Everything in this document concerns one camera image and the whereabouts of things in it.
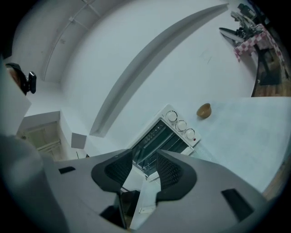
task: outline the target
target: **person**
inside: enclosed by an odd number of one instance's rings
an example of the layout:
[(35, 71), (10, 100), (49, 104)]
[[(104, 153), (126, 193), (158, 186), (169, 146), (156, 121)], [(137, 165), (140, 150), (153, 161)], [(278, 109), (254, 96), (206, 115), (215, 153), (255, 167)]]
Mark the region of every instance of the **person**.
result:
[(20, 66), (16, 63), (7, 63), (5, 64), (7, 71), (10, 73), (11, 77), (15, 81), (15, 83), (19, 86), (22, 92), (26, 95), (27, 88), (26, 88), (26, 77), (22, 72)]

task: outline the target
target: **white knob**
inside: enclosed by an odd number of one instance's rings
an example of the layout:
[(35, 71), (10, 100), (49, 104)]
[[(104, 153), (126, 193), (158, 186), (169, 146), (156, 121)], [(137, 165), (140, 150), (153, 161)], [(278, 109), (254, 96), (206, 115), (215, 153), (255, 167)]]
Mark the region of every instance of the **white knob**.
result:
[(188, 138), (189, 140), (193, 140), (195, 137), (195, 132), (193, 129), (187, 129), (185, 132), (185, 136), (186, 138)]
[(176, 124), (176, 129), (178, 131), (184, 131), (187, 128), (187, 124), (185, 121), (178, 121), (178, 123)]
[(170, 111), (167, 113), (167, 119), (171, 122), (174, 122), (175, 120), (177, 120), (177, 114), (174, 111)]

